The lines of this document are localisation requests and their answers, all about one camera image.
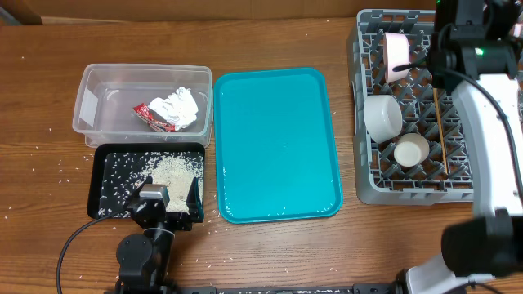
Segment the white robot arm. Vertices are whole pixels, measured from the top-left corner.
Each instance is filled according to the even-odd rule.
[[[499,103],[512,128],[516,149],[523,150],[523,132],[518,114],[519,86],[506,74],[485,74],[478,83]],[[452,92],[454,106],[461,118],[467,152],[474,179],[474,215],[495,216],[507,210],[510,216],[523,216],[518,197],[512,157],[505,128],[494,107],[473,85],[463,81]],[[523,166],[523,154],[519,156]],[[483,283],[492,274],[456,277],[442,254],[409,269],[406,285],[411,294],[441,294],[470,282]]]
[[[516,80],[523,42],[509,36],[522,6],[486,2],[487,9],[483,1],[438,1],[425,59],[432,85],[452,93],[461,119],[474,180],[474,219],[445,229],[441,254],[399,273],[393,294],[463,293],[467,285],[523,270],[523,132]]]

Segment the white cup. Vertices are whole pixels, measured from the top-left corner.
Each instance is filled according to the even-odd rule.
[[[368,96],[363,106],[363,119],[370,137],[376,143],[385,142],[401,133],[403,117],[393,96]]]
[[[427,139],[419,134],[405,134],[394,149],[394,159],[404,167],[413,167],[427,159],[429,145]]]
[[[385,81],[394,82],[405,78],[409,74],[407,69],[400,72],[393,69],[398,65],[410,63],[409,40],[402,33],[385,33],[384,38],[383,63],[387,67]]]

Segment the clear plastic container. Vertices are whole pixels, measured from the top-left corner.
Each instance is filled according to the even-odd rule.
[[[178,132],[156,132],[133,108],[154,98],[166,99],[178,87],[189,88],[196,121]],[[212,131],[212,75],[205,66],[89,65],[83,72],[74,106],[73,129],[86,145],[105,143],[197,142],[207,147]]]

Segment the dish rack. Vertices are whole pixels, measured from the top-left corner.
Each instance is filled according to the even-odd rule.
[[[393,83],[385,82],[384,33],[403,33],[409,40],[411,61],[423,58],[431,43],[434,11],[363,10],[347,40],[351,88],[355,100],[355,176],[358,198],[367,204],[432,205],[470,202],[473,182],[467,158],[467,144],[459,116],[450,95],[437,90],[446,148],[443,162],[431,75],[415,68]],[[523,80],[523,72],[518,74]],[[377,144],[364,124],[363,106],[367,96],[394,96],[403,114],[400,135],[418,133],[430,145],[428,159],[414,167],[394,161],[393,140]],[[523,100],[520,96],[523,116]],[[445,175],[445,166],[449,169]]]

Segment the wooden stick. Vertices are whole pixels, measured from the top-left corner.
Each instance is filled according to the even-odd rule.
[[[447,169],[447,151],[445,149],[445,139],[443,139],[443,127],[441,125],[440,118],[440,104],[438,103],[438,93],[435,88],[432,89],[434,93],[434,105],[436,105],[436,119],[438,121],[438,129],[440,130],[440,142],[441,142],[441,153],[443,154],[443,167],[445,168],[445,174],[449,174]]]

